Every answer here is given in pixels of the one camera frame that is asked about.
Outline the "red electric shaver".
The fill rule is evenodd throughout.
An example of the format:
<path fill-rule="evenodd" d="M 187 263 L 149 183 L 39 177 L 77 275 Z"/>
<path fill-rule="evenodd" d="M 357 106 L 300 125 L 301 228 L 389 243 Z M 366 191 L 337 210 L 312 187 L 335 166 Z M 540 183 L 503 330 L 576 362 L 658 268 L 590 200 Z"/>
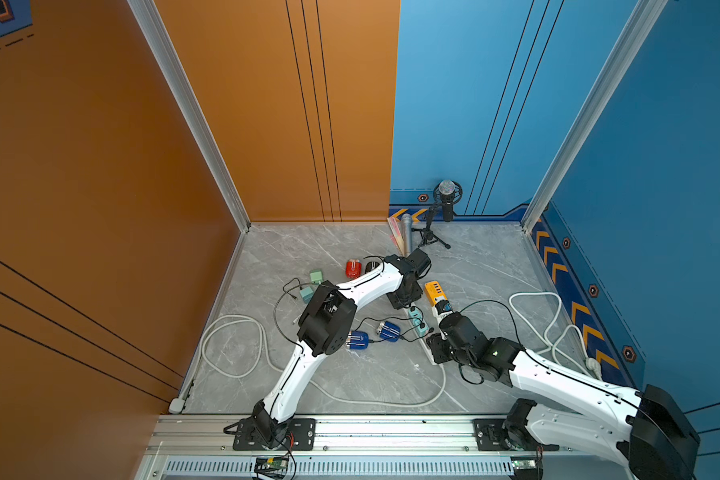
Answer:
<path fill-rule="evenodd" d="M 363 264 L 359 259 L 349 259 L 345 265 L 345 275 L 347 278 L 354 280 L 359 278 L 363 273 Z"/>

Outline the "white power strip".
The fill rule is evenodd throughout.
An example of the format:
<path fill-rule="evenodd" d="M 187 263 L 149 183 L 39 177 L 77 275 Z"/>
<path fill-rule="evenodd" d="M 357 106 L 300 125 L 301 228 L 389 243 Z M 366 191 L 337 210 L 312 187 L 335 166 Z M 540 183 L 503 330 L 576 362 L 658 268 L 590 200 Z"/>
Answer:
<path fill-rule="evenodd" d="M 411 322 L 412 332 L 415 334 L 414 342 L 421 346 L 429 363 L 433 366 L 437 366 L 437 363 L 432 356 L 432 351 L 426 343 L 426 338 L 433 333 L 434 329 L 427 325 L 424 320 L 422 310 L 415 304 L 407 306 L 405 311 L 409 321 Z"/>

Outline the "black electric shaver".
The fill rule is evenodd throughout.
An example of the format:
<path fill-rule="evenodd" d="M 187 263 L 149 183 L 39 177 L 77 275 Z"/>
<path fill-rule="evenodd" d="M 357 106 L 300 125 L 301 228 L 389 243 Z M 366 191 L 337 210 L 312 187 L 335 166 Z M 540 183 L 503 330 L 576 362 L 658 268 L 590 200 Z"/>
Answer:
<path fill-rule="evenodd" d="M 381 265 L 381 262 L 378 260 L 369 260 L 365 263 L 364 272 L 370 273 L 374 271 L 375 269 L 379 268 Z"/>

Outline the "yellow power strip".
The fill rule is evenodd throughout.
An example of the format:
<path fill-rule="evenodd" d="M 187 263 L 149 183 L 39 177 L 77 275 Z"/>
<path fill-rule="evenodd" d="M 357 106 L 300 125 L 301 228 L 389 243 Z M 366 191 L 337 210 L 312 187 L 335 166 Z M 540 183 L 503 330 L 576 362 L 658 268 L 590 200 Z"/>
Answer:
<path fill-rule="evenodd" d="M 431 307 L 433 307 L 441 299 L 448 299 L 438 281 L 427 282 L 425 284 L 425 293 L 431 303 Z"/>

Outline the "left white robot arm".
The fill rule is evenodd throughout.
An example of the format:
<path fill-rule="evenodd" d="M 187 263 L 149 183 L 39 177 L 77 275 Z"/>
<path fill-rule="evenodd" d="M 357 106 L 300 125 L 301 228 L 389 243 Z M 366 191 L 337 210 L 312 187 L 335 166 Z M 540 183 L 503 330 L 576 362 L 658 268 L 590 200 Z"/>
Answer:
<path fill-rule="evenodd" d="M 264 446 L 285 444 L 299 399 L 321 363 L 346 343 L 358 310 L 386 296 L 395 309 L 421 298 L 419 285 L 431 267 L 420 249 L 409 256 L 389 255 L 372 271 L 344 283 L 322 282 L 298 318 L 297 342 L 284 371 L 252 411 Z"/>

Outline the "green USB charger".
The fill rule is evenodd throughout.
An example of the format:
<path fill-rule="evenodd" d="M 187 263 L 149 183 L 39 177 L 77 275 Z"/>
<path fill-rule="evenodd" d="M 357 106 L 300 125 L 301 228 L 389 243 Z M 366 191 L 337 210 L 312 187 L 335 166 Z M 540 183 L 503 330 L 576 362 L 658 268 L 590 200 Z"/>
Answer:
<path fill-rule="evenodd" d="M 316 285 L 321 284 L 324 281 L 323 272 L 320 269 L 311 270 L 310 281 Z"/>

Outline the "blue electric shaver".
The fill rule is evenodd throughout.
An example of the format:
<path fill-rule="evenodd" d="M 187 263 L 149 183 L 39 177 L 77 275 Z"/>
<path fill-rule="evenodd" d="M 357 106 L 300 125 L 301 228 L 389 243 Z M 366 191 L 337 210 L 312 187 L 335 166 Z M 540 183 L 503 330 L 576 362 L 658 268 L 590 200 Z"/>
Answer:
<path fill-rule="evenodd" d="M 369 345 L 369 336 L 363 331 L 351 331 L 346 339 L 346 347 L 350 350 L 365 350 Z"/>
<path fill-rule="evenodd" d="M 381 341 L 396 342 L 399 340 L 402 330 L 391 321 L 382 321 L 379 323 L 376 333 Z"/>

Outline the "teal USB charger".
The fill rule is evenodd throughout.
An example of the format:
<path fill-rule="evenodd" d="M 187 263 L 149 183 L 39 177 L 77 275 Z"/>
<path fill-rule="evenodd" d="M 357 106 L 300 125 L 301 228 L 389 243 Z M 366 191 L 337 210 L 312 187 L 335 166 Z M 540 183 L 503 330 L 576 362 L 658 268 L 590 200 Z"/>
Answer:
<path fill-rule="evenodd" d="M 314 289 L 313 289 L 312 287 L 309 287 L 309 286 L 307 286 L 307 287 L 302 287 L 302 288 L 299 290 L 299 294 L 300 294 L 300 297 L 301 297 L 301 299 L 303 300 L 303 302 L 304 302 L 305 304 L 308 304 L 308 303 L 311 301 L 311 299 L 313 298 Z"/>

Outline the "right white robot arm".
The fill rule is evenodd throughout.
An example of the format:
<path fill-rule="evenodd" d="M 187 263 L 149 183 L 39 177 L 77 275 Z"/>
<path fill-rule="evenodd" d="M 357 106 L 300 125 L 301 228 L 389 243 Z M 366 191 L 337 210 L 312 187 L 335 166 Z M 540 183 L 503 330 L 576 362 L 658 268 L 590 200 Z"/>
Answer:
<path fill-rule="evenodd" d="M 515 402 L 498 440 L 515 450 L 570 447 L 626 467 L 639 479 L 691 479 L 700 437 L 673 397 L 606 383 L 504 338 L 487 338 L 453 312 L 426 344 L 436 363 L 454 362 L 482 380 L 535 394 Z"/>

